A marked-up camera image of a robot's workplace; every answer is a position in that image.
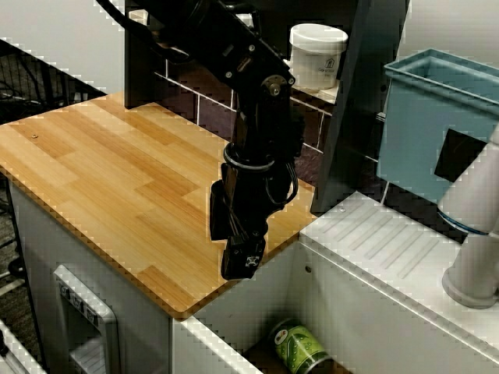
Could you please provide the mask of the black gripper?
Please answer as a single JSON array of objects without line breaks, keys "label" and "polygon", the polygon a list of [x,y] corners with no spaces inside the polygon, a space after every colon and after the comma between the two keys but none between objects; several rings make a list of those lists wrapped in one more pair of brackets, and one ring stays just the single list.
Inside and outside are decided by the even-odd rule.
[{"label": "black gripper", "polygon": [[264,254],[264,236],[271,204],[264,178],[273,163],[258,168],[221,164],[221,178],[211,186],[210,236],[227,240],[221,261],[221,276],[227,280],[250,279]]}]

